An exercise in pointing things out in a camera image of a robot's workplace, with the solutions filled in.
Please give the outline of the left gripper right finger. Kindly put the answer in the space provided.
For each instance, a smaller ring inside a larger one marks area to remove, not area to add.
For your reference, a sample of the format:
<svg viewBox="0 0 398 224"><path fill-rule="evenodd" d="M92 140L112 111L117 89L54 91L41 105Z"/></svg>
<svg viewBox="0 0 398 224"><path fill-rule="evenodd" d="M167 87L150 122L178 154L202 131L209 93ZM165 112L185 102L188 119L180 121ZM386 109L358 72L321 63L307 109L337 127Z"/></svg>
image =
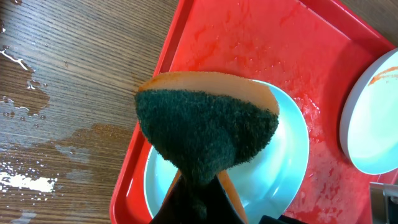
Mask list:
<svg viewBox="0 0 398 224"><path fill-rule="evenodd" d="M205 189L207 224L243 224L217 177Z"/></svg>

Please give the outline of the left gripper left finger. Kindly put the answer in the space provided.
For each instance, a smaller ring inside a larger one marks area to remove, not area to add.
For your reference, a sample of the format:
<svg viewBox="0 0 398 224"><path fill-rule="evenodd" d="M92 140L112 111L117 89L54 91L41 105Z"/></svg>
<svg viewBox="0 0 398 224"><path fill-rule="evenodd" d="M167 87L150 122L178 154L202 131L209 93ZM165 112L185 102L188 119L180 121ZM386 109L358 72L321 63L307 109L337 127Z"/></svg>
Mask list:
<svg viewBox="0 0 398 224"><path fill-rule="evenodd" d="M183 177L179 177L150 224L195 223L198 215L193 208L193 197Z"/></svg>

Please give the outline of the green and orange sponge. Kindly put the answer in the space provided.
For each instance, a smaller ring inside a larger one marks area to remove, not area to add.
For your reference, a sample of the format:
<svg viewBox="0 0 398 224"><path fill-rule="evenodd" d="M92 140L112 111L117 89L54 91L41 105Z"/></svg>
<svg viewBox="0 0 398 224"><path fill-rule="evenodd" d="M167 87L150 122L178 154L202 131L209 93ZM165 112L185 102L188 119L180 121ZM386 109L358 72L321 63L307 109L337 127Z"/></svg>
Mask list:
<svg viewBox="0 0 398 224"><path fill-rule="evenodd" d="M195 223L206 223L205 189L217 177L246 223L227 170L253 159L275 134L279 104L269 87L227 73L166 72L142 84L135 102L144 136L177 168L165 199L183 177Z"/></svg>

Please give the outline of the light blue plate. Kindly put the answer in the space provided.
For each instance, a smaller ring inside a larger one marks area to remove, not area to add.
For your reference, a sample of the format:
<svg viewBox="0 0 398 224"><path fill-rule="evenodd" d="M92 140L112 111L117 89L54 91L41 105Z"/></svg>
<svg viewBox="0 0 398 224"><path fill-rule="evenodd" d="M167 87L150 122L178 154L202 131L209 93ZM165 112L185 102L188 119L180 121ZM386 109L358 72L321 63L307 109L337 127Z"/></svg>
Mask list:
<svg viewBox="0 0 398 224"><path fill-rule="evenodd" d="M343 107L339 135L359 171L379 175L397 168L397 49L358 78Z"/></svg>
<svg viewBox="0 0 398 224"><path fill-rule="evenodd" d="M309 157L309 136L302 112L291 97L268 84L280 109L279 125L270 143L255 158L228 170L249 223L264 216L279 218L303 182ZM144 198L151 217L159 211L177 168L148 149Z"/></svg>

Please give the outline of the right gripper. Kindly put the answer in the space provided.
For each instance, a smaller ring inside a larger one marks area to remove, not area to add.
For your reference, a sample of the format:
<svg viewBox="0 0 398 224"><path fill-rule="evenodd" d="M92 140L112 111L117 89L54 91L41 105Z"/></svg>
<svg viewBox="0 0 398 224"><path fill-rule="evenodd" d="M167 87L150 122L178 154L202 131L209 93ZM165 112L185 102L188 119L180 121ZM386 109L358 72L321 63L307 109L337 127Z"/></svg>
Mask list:
<svg viewBox="0 0 398 224"><path fill-rule="evenodd" d="M369 186L373 224L397 224L397 185L371 182Z"/></svg>

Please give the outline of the red plastic tray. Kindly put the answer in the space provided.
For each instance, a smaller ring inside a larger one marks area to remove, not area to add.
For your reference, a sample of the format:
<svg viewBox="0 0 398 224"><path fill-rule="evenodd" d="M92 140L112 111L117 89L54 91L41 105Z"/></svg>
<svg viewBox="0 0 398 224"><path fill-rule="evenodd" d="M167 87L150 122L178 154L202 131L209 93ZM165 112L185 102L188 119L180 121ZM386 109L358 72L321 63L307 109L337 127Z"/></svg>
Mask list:
<svg viewBox="0 0 398 224"><path fill-rule="evenodd" d="M283 215L307 223L370 223L367 175L338 142L352 86L393 44L340 1L180 1L155 72L217 71L272 84L307 124L303 182Z"/></svg>

